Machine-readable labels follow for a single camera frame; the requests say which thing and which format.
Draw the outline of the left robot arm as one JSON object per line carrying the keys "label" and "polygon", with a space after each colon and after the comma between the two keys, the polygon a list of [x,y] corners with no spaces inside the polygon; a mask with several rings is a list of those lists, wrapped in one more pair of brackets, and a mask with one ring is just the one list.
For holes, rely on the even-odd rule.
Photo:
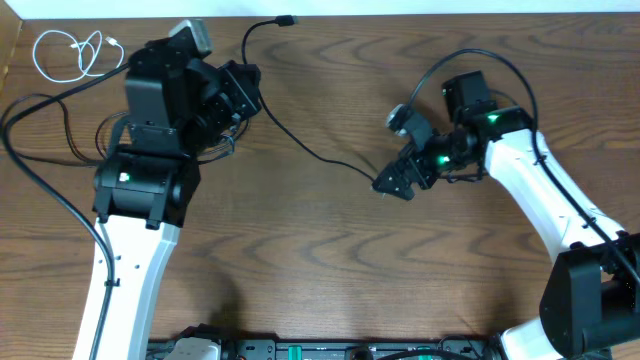
{"label": "left robot arm", "polygon": [[128,60],[124,122],[94,177],[96,232],[76,359],[142,359],[164,270],[200,182],[198,157],[256,115],[260,70],[205,62],[184,35],[154,41]]}

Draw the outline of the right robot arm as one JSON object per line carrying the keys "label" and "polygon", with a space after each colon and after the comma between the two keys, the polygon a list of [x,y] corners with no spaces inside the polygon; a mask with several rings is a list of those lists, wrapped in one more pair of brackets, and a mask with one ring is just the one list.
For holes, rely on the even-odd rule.
{"label": "right robot arm", "polygon": [[520,106],[501,108],[481,72],[442,85],[452,132],[440,134],[408,104],[386,126],[408,138],[373,181],[375,191],[410,200],[452,171],[478,165],[533,225],[552,270],[536,318],[497,336],[486,359],[608,359],[639,337],[639,237],[606,216],[550,153]]}

